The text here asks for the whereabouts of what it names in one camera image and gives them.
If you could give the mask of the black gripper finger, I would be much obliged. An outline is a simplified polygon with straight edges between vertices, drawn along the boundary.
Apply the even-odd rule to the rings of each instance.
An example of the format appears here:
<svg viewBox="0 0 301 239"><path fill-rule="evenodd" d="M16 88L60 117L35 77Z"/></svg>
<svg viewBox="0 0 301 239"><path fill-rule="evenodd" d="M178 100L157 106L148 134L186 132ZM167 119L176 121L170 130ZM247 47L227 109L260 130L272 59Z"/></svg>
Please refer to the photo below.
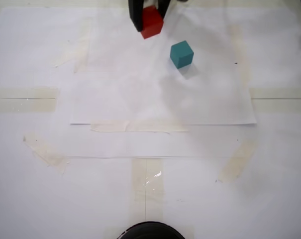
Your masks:
<svg viewBox="0 0 301 239"><path fill-rule="evenodd" d="M160 16L164 19L166 12L168 10L168 7L170 5L171 0L158 0L158 12Z"/></svg>
<svg viewBox="0 0 301 239"><path fill-rule="evenodd" d="M129 16L136 30L143 30L143 5L144 0L128 0Z"/></svg>

